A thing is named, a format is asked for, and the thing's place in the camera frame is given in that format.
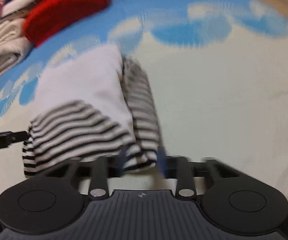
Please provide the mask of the red folded knit sweater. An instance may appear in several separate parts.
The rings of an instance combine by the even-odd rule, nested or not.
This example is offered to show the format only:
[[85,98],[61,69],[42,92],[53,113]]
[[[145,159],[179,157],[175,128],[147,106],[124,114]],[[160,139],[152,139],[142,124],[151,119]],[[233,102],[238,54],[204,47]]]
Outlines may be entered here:
[[28,14],[23,33],[38,47],[54,34],[95,14],[110,4],[110,0],[42,0]]

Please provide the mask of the blue cream patterned bedsheet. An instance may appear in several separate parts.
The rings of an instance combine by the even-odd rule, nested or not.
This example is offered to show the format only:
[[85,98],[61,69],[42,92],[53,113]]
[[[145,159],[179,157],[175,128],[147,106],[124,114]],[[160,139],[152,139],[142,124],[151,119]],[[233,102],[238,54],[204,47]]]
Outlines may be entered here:
[[288,199],[288,17],[261,0],[112,0],[0,78],[0,132],[28,127],[41,73],[113,42],[147,72],[169,154],[215,157]]

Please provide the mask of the black white striped garment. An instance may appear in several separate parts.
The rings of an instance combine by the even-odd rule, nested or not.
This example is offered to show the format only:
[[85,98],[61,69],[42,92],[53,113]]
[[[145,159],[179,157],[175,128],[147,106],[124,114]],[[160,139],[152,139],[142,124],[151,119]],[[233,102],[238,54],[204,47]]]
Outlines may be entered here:
[[122,158],[123,171],[156,165],[159,122],[147,74],[104,44],[49,66],[35,89],[24,174],[34,176],[68,159]]

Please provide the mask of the cream folded fluffy garment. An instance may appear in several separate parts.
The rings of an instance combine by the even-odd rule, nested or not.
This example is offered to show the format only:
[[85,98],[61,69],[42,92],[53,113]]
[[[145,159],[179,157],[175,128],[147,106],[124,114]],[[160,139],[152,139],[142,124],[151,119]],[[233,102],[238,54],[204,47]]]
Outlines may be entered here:
[[33,48],[23,33],[25,21],[17,18],[0,24],[0,76],[25,59]]

